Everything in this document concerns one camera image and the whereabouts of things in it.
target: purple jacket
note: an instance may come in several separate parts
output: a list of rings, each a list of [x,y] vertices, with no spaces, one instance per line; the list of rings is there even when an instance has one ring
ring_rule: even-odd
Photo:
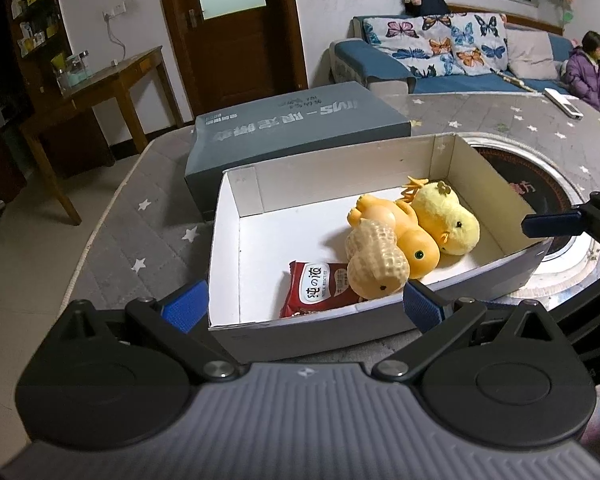
[[[569,54],[563,81],[569,85],[571,94],[600,112],[600,68],[596,73],[589,58],[579,46]]]

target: butterfly print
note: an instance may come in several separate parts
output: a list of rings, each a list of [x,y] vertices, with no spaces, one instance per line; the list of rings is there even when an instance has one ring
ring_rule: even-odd
[[[502,56],[507,51],[507,49],[503,45],[496,47],[496,48],[491,48],[490,46],[483,45],[482,51],[490,59],[493,59],[494,57],[497,57],[498,59],[502,59]]]
[[[389,29],[386,32],[388,38],[395,38],[396,36],[409,36],[410,38],[418,38],[416,31],[413,30],[413,24],[409,22],[389,22],[387,23]]]
[[[427,73],[422,73],[420,70],[418,70],[416,67],[414,66],[410,66],[409,70],[411,71],[411,73],[413,74],[414,77],[418,78],[418,79],[424,79],[426,77],[435,77],[438,75],[438,73],[436,72],[436,67],[434,67],[433,65],[429,65],[429,67],[427,68]]]
[[[471,45],[474,42],[474,24],[469,22],[464,30],[457,28],[455,25],[451,27],[451,37],[456,45]]]
[[[365,22],[364,27],[365,27],[366,37],[369,40],[370,44],[379,45],[382,43],[380,41],[380,38],[378,38],[378,35],[374,32],[374,28],[373,28],[373,25],[371,25],[371,23]]]
[[[498,24],[498,20],[496,20],[495,16],[491,17],[491,19],[489,20],[489,23],[485,22],[477,14],[475,15],[475,19],[477,20],[478,24],[480,25],[480,34],[482,36],[486,36],[488,32],[492,32],[493,35],[496,38],[498,38],[498,27],[496,26]]]
[[[454,62],[453,54],[443,54],[440,56],[440,61],[445,64],[445,75],[452,75],[454,72],[454,67],[456,66]]]
[[[469,53],[458,52],[458,54],[456,54],[456,56],[458,56],[458,59],[462,60],[462,63],[464,63],[465,66],[473,66],[476,63],[480,63],[481,65],[484,65],[484,60],[482,59],[482,54],[480,54],[480,51],[477,48],[474,48]]]
[[[425,54],[421,48],[399,48],[398,52],[392,54],[395,59],[429,59],[431,56]]]
[[[429,30],[436,23],[442,23],[445,27],[451,27],[451,17],[448,14],[441,16],[424,16],[422,19],[422,30]]]
[[[433,54],[439,56],[451,52],[451,38],[445,38],[445,41],[429,40],[429,46],[433,49]]]

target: child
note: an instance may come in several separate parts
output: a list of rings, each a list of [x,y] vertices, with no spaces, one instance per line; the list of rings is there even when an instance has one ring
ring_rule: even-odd
[[[600,112],[600,35],[590,30],[574,48],[563,81],[569,92]]]

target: plush chick toy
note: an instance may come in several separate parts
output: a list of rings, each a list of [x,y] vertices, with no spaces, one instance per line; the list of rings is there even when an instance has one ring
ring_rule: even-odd
[[[400,290],[409,279],[409,263],[396,245],[394,230],[361,219],[347,237],[349,286],[361,298],[376,300]]]
[[[443,254],[462,256],[480,239],[477,218],[460,205],[456,193],[444,182],[409,177],[403,201],[410,203],[420,226],[429,233]]]
[[[409,262],[411,280],[419,280],[438,265],[440,250],[433,238],[418,225],[418,217],[409,204],[363,195],[347,216],[351,227],[356,227],[361,219],[376,220],[395,232],[396,244]]]

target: wooden table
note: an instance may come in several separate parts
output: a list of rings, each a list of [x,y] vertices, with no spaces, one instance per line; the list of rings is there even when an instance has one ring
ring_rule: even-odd
[[[40,143],[40,135],[48,128],[63,123],[88,108],[108,99],[115,98],[126,126],[129,128],[136,149],[138,153],[142,153],[147,146],[146,135],[142,130],[142,125],[138,119],[138,114],[136,114],[131,95],[129,95],[129,90],[147,72],[154,68],[158,73],[158,78],[160,78],[160,83],[175,119],[176,126],[181,128],[183,126],[182,115],[173,94],[169,75],[164,67],[161,46],[130,57],[120,62],[117,66],[107,67],[96,72],[87,80],[72,87],[57,106],[51,110],[32,115],[20,125],[20,131],[27,141],[51,193],[62,204],[62,207],[64,207],[64,210],[76,225],[80,225],[82,219],[75,210],[71,200],[69,200],[69,197],[62,191],[58,183],[58,176]]]

